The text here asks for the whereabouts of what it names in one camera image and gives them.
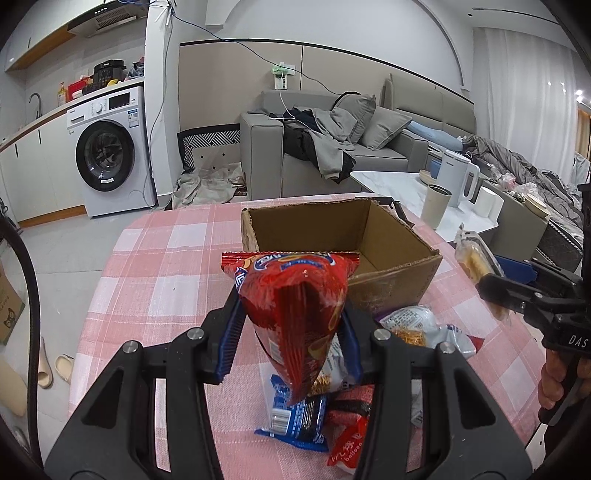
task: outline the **faucet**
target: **faucet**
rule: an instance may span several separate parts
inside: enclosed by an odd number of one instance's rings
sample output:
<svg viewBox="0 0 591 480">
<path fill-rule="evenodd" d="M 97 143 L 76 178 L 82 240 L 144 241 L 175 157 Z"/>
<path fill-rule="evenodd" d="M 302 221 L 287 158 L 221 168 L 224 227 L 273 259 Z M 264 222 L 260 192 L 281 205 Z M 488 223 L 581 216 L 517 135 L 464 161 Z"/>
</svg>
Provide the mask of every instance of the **faucet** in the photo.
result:
<svg viewBox="0 0 591 480">
<path fill-rule="evenodd" d="M 37 120 L 41 115 L 43 115 L 43 113 L 41 111 L 41 96 L 39 96 L 39 94 L 37 92 L 31 94 L 31 96 L 29 97 L 29 103 L 31 103 L 31 100 L 35 96 L 37 97 L 37 100 L 38 100 L 38 103 L 37 103 L 37 116 L 35 117 L 35 120 Z"/>
</svg>

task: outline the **washing machine door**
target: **washing machine door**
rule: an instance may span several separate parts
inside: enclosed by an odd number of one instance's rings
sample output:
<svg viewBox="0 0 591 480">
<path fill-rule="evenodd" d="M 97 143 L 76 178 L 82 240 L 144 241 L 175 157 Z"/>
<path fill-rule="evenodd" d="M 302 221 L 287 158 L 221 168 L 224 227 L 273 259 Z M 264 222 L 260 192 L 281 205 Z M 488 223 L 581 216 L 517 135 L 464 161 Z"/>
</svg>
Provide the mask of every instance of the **washing machine door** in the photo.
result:
<svg viewBox="0 0 591 480">
<path fill-rule="evenodd" d="M 86 127 L 76 145 L 78 171 L 99 192 L 111 192 L 123 185 L 134 166 L 134 157 L 129 132 L 108 120 Z"/>
</svg>

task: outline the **human hand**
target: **human hand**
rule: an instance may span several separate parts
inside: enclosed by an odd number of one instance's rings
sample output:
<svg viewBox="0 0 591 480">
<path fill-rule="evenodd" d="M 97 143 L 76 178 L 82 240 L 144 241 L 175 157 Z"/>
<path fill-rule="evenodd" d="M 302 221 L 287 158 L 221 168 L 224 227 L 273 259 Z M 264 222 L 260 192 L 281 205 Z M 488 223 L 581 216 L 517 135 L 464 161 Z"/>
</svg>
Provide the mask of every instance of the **human hand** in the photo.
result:
<svg viewBox="0 0 591 480">
<path fill-rule="evenodd" d="M 542 408 L 551 410 L 563 396 L 564 388 L 560 384 L 566 377 L 567 365 L 560 359 L 558 352 L 546 350 L 546 363 L 542 367 L 542 379 L 538 384 L 538 400 Z M 577 367 L 577 375 L 583 378 L 575 402 L 591 394 L 591 359 L 582 358 Z"/>
</svg>

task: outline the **white kettle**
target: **white kettle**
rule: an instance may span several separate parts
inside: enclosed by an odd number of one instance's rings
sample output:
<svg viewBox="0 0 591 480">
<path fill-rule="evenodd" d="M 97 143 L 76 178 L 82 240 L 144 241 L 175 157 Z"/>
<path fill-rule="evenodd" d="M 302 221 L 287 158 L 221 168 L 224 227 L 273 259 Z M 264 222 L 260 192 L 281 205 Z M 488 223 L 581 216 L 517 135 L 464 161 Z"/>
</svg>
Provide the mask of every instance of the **white kettle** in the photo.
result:
<svg viewBox="0 0 591 480">
<path fill-rule="evenodd" d="M 466 190 L 466 183 L 468 183 L 469 174 L 472 173 L 474 178 L 470 185 L 470 192 L 464 195 Z M 449 200 L 448 206 L 457 207 L 460 202 L 470 200 L 476 190 L 478 183 L 478 175 L 480 169 L 470 162 L 466 157 L 459 153 L 446 150 L 441 159 L 441 168 L 437 175 L 435 185 L 439 185 L 452 193 L 452 198 Z"/>
</svg>

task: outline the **soap bottle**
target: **soap bottle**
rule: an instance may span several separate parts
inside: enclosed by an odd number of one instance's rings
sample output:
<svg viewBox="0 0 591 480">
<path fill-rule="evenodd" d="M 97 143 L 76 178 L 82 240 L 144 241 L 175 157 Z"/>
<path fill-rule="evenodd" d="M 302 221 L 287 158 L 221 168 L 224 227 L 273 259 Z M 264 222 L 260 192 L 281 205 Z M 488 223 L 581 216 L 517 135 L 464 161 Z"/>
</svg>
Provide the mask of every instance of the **soap bottle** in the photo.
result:
<svg viewBox="0 0 591 480">
<path fill-rule="evenodd" d="M 64 86 L 64 82 L 60 83 L 60 90 L 57 92 L 57 106 L 62 106 L 66 104 L 66 96 L 67 91 L 66 87 Z"/>
</svg>

